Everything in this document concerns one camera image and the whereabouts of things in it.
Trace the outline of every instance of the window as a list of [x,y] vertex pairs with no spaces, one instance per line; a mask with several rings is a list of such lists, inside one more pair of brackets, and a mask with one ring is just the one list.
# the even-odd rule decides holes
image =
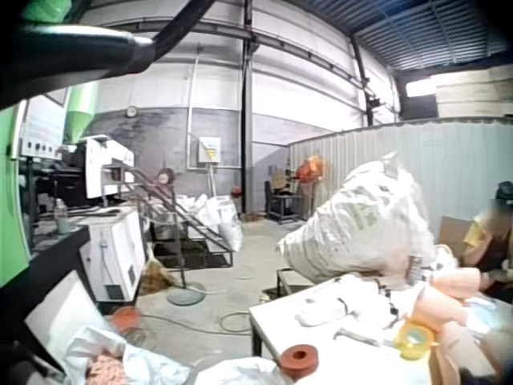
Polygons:
[[406,94],[409,98],[415,96],[433,95],[436,92],[436,86],[432,79],[418,80],[406,85]]

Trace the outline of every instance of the white table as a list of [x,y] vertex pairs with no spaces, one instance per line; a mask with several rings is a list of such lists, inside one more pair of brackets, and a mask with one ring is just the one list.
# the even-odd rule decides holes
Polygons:
[[[333,336],[340,328],[340,319],[315,327],[301,326],[295,319],[296,313],[305,305],[305,299],[319,287],[314,286],[249,309],[253,355],[261,356],[262,343],[275,359],[279,359],[283,351],[294,345],[315,346],[319,353],[319,367],[315,373],[302,379],[301,385],[432,384],[429,354],[418,361],[406,361],[392,347],[374,347],[347,337],[334,340]],[[510,305],[500,302],[496,312],[501,323],[513,322]]]

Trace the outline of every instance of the red rubber ring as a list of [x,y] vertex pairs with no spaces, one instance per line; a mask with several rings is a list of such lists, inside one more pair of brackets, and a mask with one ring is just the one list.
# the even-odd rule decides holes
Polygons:
[[317,349],[311,345],[292,346],[280,357],[280,367],[293,379],[311,375],[319,366]]

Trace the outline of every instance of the round base plate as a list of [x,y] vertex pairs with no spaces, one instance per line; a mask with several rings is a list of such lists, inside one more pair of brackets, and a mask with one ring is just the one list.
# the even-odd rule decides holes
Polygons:
[[177,306],[192,306],[204,300],[206,294],[195,291],[205,291],[205,287],[197,282],[187,284],[187,289],[183,287],[173,286],[169,289],[167,299],[170,303]]

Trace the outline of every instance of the metal roof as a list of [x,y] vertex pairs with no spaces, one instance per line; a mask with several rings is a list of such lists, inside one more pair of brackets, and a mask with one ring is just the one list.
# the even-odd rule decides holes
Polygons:
[[389,66],[409,70],[507,51],[467,0],[287,0],[353,34]]

